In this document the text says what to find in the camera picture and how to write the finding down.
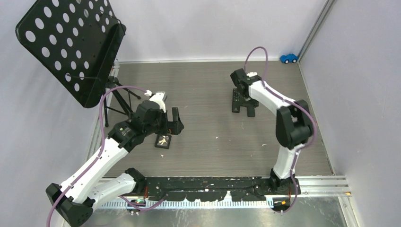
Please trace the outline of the black remote with label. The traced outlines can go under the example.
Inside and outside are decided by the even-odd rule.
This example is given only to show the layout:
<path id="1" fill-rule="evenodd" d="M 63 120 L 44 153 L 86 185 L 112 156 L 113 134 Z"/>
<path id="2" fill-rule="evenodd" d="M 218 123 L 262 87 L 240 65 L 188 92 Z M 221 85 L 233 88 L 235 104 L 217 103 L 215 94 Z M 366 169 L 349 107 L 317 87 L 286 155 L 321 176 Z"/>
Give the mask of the black remote with label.
<path id="1" fill-rule="evenodd" d="M 233 88 L 233 91 L 232 91 L 232 112 L 233 113 L 240 113 L 240 107 L 241 107 L 240 95 L 239 95 L 237 89 Z"/>

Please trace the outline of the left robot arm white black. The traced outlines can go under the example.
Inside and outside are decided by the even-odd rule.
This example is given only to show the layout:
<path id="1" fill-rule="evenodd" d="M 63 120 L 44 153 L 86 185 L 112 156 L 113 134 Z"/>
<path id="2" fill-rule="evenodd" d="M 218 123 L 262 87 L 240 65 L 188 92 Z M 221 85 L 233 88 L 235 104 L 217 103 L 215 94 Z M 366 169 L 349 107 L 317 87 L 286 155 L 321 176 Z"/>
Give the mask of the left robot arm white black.
<path id="1" fill-rule="evenodd" d="M 61 184 L 52 183 L 46 194 L 56 210 L 72 227 L 83 225 L 100 205 L 127 193 L 141 195 L 146 178 L 135 168 L 98 185 L 118 161 L 127 156 L 151 134 L 178 135 L 184 129 L 179 109 L 172 108 L 172 121 L 160 101 L 144 101 L 128 120 L 117 123 L 93 156 Z"/>

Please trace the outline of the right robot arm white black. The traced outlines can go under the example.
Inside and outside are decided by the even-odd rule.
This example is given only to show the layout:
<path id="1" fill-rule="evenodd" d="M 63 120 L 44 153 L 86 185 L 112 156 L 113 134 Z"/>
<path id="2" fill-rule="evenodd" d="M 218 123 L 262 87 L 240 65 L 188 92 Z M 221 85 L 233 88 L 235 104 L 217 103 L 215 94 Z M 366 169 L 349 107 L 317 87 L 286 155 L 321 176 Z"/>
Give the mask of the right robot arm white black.
<path id="1" fill-rule="evenodd" d="M 305 100 L 294 100 L 273 89 L 256 72 L 235 70 L 230 75 L 236 87 L 233 101 L 257 101 L 276 116 L 275 134 L 280 144 L 276 164 L 270 171 L 269 188 L 282 194 L 295 180 L 295 166 L 300 151 L 314 136 L 316 124 Z"/>

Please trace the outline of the black remote plain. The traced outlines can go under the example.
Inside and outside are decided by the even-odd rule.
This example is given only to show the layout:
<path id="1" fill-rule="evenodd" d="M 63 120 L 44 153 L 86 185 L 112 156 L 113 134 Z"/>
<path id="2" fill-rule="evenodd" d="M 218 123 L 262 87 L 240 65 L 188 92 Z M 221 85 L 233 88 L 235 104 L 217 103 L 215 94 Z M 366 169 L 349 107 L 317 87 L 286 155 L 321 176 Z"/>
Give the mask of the black remote plain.
<path id="1" fill-rule="evenodd" d="M 255 106 L 249 105 L 246 107 L 247 109 L 247 117 L 253 118 L 255 117 Z"/>

